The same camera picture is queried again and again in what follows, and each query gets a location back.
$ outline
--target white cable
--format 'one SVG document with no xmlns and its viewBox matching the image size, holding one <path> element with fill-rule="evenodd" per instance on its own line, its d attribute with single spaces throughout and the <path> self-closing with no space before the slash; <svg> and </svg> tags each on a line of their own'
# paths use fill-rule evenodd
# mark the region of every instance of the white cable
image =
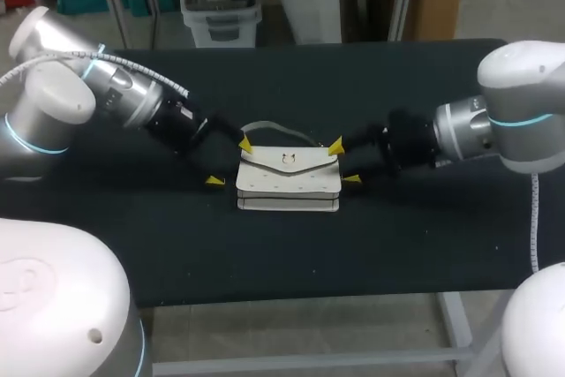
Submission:
<svg viewBox="0 0 565 377">
<path fill-rule="evenodd" d="M 538 174 L 531 175 L 531 227 L 530 227 L 530 262 L 531 271 L 539 271 L 538 263 L 538 218 L 539 218 L 539 179 Z"/>
<path fill-rule="evenodd" d="M 122 57 L 109 55 L 107 53 L 82 52 L 82 51 L 75 51 L 75 52 L 50 51 L 46 53 L 41 53 L 39 56 L 34 57 L 33 59 L 30 59 L 29 61 L 26 61 L 23 64 L 16 66 L 12 70 L 5 73 L 4 76 L 0 77 L 0 87 L 3 86 L 8 81 L 10 81 L 11 79 L 19 76 L 23 71 L 27 70 L 28 68 L 31 68 L 32 66 L 35 66 L 42 62 L 57 61 L 60 59 L 87 59 L 87 58 L 98 59 L 101 61 L 111 62 L 112 64 L 122 65 L 126 68 L 130 68 L 131 70 L 145 74 L 149 78 L 159 81 L 164 85 L 171 87 L 173 90 L 178 92 L 183 97 L 188 97 L 188 95 L 190 94 L 190 92 L 186 90 L 184 87 L 175 83 L 171 79 L 162 76 L 160 73 L 147 68 L 146 66 L 136 64 L 133 61 L 123 59 Z"/>
</svg>

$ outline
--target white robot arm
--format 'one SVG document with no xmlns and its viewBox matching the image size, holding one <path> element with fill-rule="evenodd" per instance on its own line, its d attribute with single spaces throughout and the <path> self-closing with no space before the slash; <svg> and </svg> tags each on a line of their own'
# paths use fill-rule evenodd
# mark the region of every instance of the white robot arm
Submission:
<svg viewBox="0 0 565 377">
<path fill-rule="evenodd" d="M 127 277 L 112 251 L 63 225 L 0 219 L 0 374 L 150 377 Z"/>
</svg>

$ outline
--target black table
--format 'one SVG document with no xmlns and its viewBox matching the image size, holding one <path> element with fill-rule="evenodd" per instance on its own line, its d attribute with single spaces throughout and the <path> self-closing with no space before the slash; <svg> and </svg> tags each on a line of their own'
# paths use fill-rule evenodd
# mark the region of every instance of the black table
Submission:
<svg viewBox="0 0 565 377">
<path fill-rule="evenodd" d="M 272 120 L 329 143 L 394 107 L 431 116 L 444 102 L 477 94 L 478 63 L 502 44 L 121 54 L 238 124 Z M 371 156 L 376 152 L 346 158 L 343 167 Z M 197 160 L 233 176 L 238 152 L 211 139 Z M 541 265 L 565 258 L 563 185 L 562 170 L 541 178 Z M 496 158 L 377 179 L 364 191 L 344 192 L 334 214 L 240 211 L 232 186 L 233 179 L 225 190 L 206 188 L 143 131 L 95 119 L 44 181 L 2 184 L 0 215 L 96 235 L 122 261 L 142 307 L 511 289 L 530 274 L 530 179 Z"/>
</svg>

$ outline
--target gray floor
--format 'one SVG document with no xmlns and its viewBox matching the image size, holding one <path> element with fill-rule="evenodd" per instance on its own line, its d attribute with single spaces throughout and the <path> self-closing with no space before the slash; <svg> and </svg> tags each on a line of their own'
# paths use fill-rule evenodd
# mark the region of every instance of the gray floor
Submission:
<svg viewBox="0 0 565 377">
<path fill-rule="evenodd" d="M 457 37 L 565 41 L 562 6 L 563 0 L 462 0 Z M 21 19 L 17 13 L 0 17 L 0 72 L 12 67 L 7 46 Z M 117 31 L 107 14 L 74 20 L 92 36 L 110 46 L 119 46 Z M 147 47 L 149 26 L 149 19 L 132 19 L 130 28 L 137 48 Z M 161 37 L 161 48 L 192 46 L 190 34 L 179 17 L 164 15 L 161 34 L 181 34 L 174 41 L 169 38 L 169 42 Z M 18 90 L 16 84 L 4 90 L 0 107 L 6 107 L 10 94 Z M 486 317 L 498 296 L 498 292 L 463 294 L 473 328 Z M 162 307 L 145 311 L 144 316 L 154 318 L 152 338 L 157 361 L 425 348 L 447 343 L 435 298 L 427 294 Z M 451 377 L 455 374 L 448 364 L 434 364 L 245 375 Z M 502 376 L 498 361 L 487 377 Z"/>
</svg>

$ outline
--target white handbag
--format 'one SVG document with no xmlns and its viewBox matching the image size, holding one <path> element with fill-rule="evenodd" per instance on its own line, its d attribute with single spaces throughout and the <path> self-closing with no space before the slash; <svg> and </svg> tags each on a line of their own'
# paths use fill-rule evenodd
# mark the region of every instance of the white handbag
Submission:
<svg viewBox="0 0 565 377">
<path fill-rule="evenodd" d="M 342 182 L 327 147 L 253 146 L 242 151 L 236 187 L 240 209 L 334 212 Z"/>
</svg>

